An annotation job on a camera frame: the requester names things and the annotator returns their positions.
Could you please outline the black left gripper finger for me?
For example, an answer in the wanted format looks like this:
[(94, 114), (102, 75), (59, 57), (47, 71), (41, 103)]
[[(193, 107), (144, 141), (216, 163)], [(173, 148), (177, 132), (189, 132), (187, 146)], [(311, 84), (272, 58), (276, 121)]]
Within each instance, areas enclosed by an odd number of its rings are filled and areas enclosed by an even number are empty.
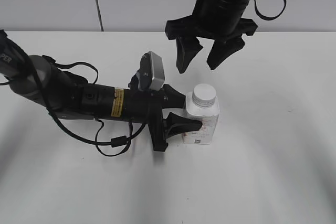
[(161, 105), (163, 109), (182, 109), (184, 108), (186, 95), (178, 92), (169, 84), (164, 84), (160, 90)]
[(172, 112), (163, 120), (165, 138), (179, 134), (194, 132), (201, 129), (203, 123), (199, 120), (188, 119)]

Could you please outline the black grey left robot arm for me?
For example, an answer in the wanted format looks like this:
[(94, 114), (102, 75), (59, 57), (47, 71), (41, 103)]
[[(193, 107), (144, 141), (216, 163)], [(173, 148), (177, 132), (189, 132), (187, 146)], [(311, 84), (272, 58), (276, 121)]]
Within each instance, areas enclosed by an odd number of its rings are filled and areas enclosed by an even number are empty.
[(164, 117), (165, 109), (181, 109), (186, 96), (165, 84), (162, 58), (152, 51), (145, 53), (139, 69), (126, 89), (99, 85), (70, 71), (46, 55), (28, 55), (1, 31), (1, 74), (10, 89), (28, 100), (45, 107), (55, 123), (69, 136), (94, 145), (122, 147), (127, 151), (140, 131), (107, 142), (89, 140), (67, 129), (63, 120), (125, 121), (147, 127), (153, 149), (164, 152), (167, 139), (202, 127), (200, 120), (174, 113)]

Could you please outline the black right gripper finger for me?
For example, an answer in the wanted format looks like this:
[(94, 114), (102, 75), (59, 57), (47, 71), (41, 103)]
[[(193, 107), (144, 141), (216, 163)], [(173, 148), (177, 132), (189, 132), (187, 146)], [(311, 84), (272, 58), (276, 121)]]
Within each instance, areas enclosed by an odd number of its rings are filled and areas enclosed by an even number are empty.
[(184, 73), (194, 57), (203, 49), (197, 37), (177, 37), (176, 66), (179, 73)]
[(207, 64), (211, 70), (215, 70), (229, 56), (240, 51), (245, 46), (241, 37), (229, 39), (227, 41), (214, 41), (212, 49), (207, 58)]

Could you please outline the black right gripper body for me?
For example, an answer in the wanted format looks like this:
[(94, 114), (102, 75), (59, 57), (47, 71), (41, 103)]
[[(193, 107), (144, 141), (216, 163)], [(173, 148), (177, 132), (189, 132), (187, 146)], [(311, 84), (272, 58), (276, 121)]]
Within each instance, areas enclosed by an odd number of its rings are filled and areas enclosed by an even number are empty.
[(178, 37), (201, 37), (227, 40), (243, 34), (252, 36), (257, 25), (242, 18), (250, 0), (196, 0), (191, 15), (169, 20), (165, 33), (169, 40)]

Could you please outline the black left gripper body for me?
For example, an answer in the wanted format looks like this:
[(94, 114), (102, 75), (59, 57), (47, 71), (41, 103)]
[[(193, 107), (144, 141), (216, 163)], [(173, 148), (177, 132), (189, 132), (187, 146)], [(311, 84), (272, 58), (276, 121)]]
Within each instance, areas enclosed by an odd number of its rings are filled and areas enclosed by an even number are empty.
[(82, 88), (80, 111), (94, 119), (144, 123), (149, 127), (153, 149), (164, 152), (168, 147), (163, 119), (167, 87), (165, 84), (158, 91), (139, 91), (88, 84)]

